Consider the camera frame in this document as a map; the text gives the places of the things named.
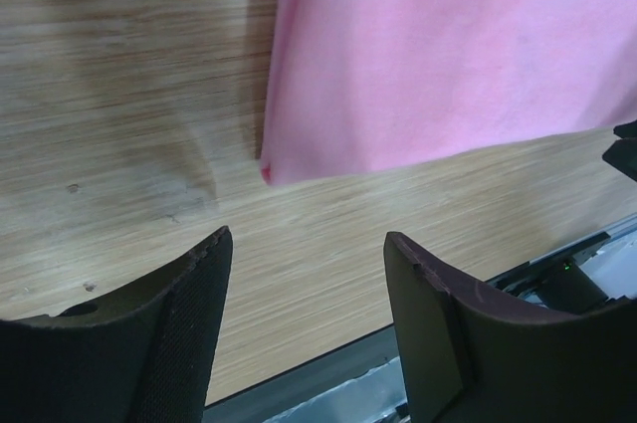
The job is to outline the pink t shirt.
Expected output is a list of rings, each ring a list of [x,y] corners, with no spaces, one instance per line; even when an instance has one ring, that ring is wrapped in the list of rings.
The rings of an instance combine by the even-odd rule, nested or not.
[[[283,185],[636,117],[636,0],[278,0],[261,168]]]

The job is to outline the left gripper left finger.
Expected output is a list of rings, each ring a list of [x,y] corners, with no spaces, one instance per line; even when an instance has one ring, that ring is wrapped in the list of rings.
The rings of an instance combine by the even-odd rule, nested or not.
[[[3,320],[2,421],[201,421],[232,255],[222,227],[57,316]]]

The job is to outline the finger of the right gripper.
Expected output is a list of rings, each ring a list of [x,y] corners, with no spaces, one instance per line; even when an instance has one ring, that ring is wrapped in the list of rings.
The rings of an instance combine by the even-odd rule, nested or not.
[[[617,139],[603,153],[603,161],[637,181],[637,121],[615,126],[613,134]]]

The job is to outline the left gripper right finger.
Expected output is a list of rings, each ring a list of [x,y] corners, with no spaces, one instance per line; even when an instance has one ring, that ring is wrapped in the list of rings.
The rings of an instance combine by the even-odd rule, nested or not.
[[[414,422],[632,422],[636,304],[525,302],[389,233],[385,276]]]

